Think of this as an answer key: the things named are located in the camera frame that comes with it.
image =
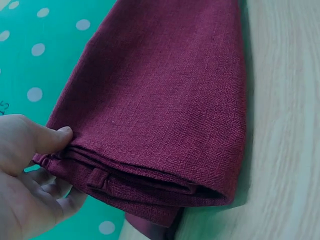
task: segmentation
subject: teal polka dot tablecloth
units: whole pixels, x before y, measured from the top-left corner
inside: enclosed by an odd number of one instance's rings
[[[0,0],[0,115],[44,125],[116,0]],[[117,240],[124,213],[93,198],[37,240]]]

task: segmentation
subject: handwritten mark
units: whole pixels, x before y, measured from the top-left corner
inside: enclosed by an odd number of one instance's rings
[[[5,102],[5,101],[0,101],[0,116],[5,115],[6,110],[8,110],[9,108],[9,103]]]

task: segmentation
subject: burgundy linen garment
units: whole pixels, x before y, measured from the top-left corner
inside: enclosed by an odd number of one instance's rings
[[[62,152],[34,161],[157,225],[180,207],[232,202],[246,134],[237,0],[118,0],[47,126]]]

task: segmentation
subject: wooden table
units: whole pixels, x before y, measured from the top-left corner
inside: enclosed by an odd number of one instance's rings
[[[241,3],[248,95],[236,200],[190,208],[176,240],[320,239],[320,1]],[[146,240],[125,223],[120,240]]]

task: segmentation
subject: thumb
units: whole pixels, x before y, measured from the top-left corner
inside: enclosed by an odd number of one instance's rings
[[[64,149],[73,137],[69,126],[53,130],[45,126],[31,123],[34,152],[37,154],[53,154]]]

